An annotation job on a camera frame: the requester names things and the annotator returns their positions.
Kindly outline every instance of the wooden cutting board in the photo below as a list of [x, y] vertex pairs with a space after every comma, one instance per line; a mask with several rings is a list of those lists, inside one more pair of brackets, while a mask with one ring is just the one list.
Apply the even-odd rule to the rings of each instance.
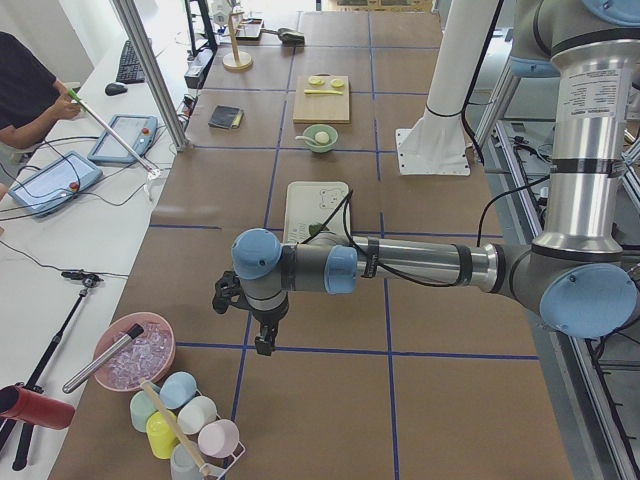
[[[293, 123], [351, 123], [349, 111], [349, 77], [321, 75], [323, 85], [309, 84], [309, 75], [298, 77], [296, 98], [293, 103]], [[341, 88], [331, 86], [331, 80], [344, 82]], [[306, 94], [305, 90], [337, 90], [342, 95]]]

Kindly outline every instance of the white mounting plate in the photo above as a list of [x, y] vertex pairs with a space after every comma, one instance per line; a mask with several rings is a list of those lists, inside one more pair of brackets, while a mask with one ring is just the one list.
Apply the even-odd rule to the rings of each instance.
[[[349, 193], [344, 182], [292, 182], [287, 187], [287, 203], [284, 214], [283, 243], [306, 240], [309, 225], [322, 224]], [[347, 226], [351, 230], [350, 209], [347, 208]], [[329, 222], [327, 228], [344, 235], [342, 209]]]
[[464, 162], [460, 161], [460, 158], [443, 159], [442, 165], [425, 161], [421, 155], [417, 153], [405, 153], [402, 152], [400, 146], [402, 142], [409, 136], [413, 129], [411, 128], [399, 128], [396, 130], [396, 151], [398, 152], [398, 167], [400, 168], [400, 175], [463, 175], [469, 176], [471, 169], [469, 164], [464, 159]]

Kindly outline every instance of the black mouse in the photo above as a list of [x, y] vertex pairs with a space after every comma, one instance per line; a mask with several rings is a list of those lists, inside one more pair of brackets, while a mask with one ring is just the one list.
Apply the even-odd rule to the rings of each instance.
[[129, 88], [124, 83], [120, 83], [120, 82], [113, 82], [107, 85], [106, 87], [104, 87], [104, 93], [106, 93], [110, 97], [114, 95], [120, 95], [121, 93], [124, 93], [127, 90], [129, 90]]

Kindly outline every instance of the red can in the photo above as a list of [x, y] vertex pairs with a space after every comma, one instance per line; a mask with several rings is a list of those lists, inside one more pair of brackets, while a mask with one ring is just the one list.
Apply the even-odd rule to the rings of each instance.
[[61, 430], [71, 423], [76, 409], [68, 403], [11, 385], [0, 390], [0, 417]]

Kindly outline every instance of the keyboard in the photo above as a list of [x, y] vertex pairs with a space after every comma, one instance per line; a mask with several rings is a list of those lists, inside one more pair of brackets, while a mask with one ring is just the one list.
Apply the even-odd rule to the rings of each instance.
[[144, 82], [144, 72], [142, 65], [138, 60], [138, 55], [133, 49], [131, 40], [124, 42], [122, 53], [120, 54], [120, 65], [118, 66], [118, 74], [116, 82], [121, 83], [142, 83]]

